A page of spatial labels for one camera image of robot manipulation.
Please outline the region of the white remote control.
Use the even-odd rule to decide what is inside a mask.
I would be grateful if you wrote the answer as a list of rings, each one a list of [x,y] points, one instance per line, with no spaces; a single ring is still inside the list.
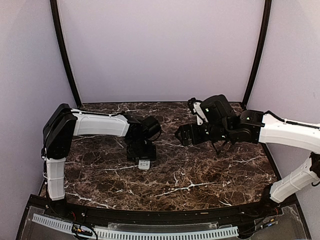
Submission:
[[[150,169],[150,166],[151,166],[151,161],[150,160],[139,160],[138,162],[138,168],[140,170],[143,170],[143,171],[148,171]]]

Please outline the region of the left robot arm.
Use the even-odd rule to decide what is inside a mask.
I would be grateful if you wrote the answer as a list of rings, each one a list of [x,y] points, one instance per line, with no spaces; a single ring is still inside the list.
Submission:
[[[60,104],[45,124],[41,157],[44,160],[43,176],[47,182],[47,194],[53,201],[51,210],[60,218],[71,213],[65,198],[65,162],[73,137],[107,135],[124,139],[129,161],[138,163],[140,170],[149,170],[156,159],[153,137],[162,132],[159,121],[148,116],[142,120],[125,113],[106,114],[81,111]]]

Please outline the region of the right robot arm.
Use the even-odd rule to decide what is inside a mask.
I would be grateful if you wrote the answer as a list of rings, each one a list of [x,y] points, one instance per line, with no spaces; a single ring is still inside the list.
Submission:
[[[264,189],[255,205],[255,213],[266,217],[275,204],[320,179],[320,126],[281,118],[270,110],[244,110],[237,115],[225,95],[213,95],[204,101],[195,98],[187,105],[197,120],[181,125],[175,137],[183,146],[212,144],[223,141],[231,144],[280,144],[310,151],[305,162],[283,179]]]

